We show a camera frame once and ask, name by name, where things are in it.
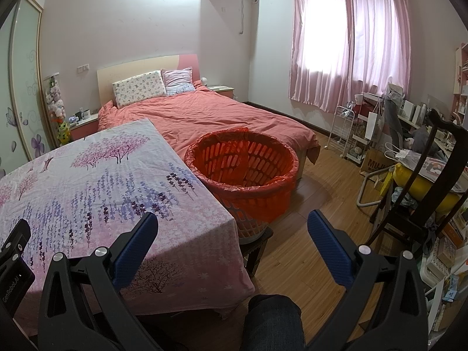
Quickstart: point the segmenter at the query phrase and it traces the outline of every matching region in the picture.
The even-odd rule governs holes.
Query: bookshelf
[[[462,95],[463,86],[468,83],[468,44],[462,43],[455,53],[455,58],[455,85],[453,88],[453,104],[451,113],[457,113],[463,122],[465,119],[468,100],[466,95]]]

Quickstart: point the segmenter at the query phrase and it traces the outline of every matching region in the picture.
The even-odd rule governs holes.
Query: paper bag
[[[369,148],[361,166],[361,172],[372,173],[380,169],[392,166],[395,161],[385,157],[385,155],[374,148]]]
[[[378,142],[382,135],[384,124],[385,120],[383,116],[370,112],[367,118],[366,135],[364,137],[372,142]]]

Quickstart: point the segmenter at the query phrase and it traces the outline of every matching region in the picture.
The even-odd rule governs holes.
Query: blue gripper pad
[[[328,221],[315,210],[307,218],[307,230],[338,285],[349,289],[354,283],[352,260],[328,227]]]
[[[146,214],[138,225],[139,228],[114,261],[112,284],[117,291],[130,285],[158,234],[158,218],[154,214]]]

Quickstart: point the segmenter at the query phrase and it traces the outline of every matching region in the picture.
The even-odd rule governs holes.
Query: orange plastic basket
[[[185,163],[236,219],[241,243],[286,212],[299,168],[290,146],[247,128],[206,134]]]

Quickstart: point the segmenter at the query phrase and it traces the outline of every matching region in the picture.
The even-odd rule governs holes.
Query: wall outlet
[[[76,71],[78,71],[78,73],[81,74],[84,71],[89,71],[89,69],[90,69],[90,65],[89,64],[84,64],[84,65],[78,67],[76,69]]]

